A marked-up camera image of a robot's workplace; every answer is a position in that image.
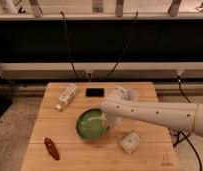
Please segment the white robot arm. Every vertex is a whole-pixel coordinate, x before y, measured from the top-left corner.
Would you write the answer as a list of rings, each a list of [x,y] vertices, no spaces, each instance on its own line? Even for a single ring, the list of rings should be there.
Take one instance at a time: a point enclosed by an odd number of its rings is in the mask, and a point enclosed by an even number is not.
[[[141,102],[135,90],[114,87],[100,108],[111,125],[125,117],[203,137],[203,104]]]

